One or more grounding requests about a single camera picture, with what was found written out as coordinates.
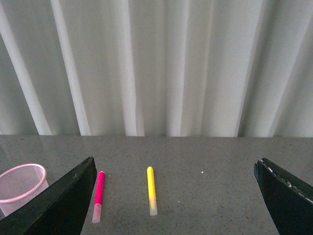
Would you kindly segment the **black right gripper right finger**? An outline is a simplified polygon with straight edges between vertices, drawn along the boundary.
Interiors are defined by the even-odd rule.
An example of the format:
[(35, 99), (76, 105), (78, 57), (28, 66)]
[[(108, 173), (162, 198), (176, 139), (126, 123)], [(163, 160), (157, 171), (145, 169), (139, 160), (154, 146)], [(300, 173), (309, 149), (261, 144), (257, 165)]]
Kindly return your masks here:
[(254, 165), (265, 205), (281, 235), (313, 233), (313, 187), (272, 161)]

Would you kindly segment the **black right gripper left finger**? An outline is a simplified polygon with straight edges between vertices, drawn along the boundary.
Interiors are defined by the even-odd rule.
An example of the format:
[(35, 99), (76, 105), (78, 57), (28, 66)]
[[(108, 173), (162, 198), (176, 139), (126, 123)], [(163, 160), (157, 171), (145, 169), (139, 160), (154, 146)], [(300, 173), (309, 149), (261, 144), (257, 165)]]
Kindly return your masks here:
[(2, 235), (79, 235), (97, 170), (88, 157), (27, 204), (0, 222)]

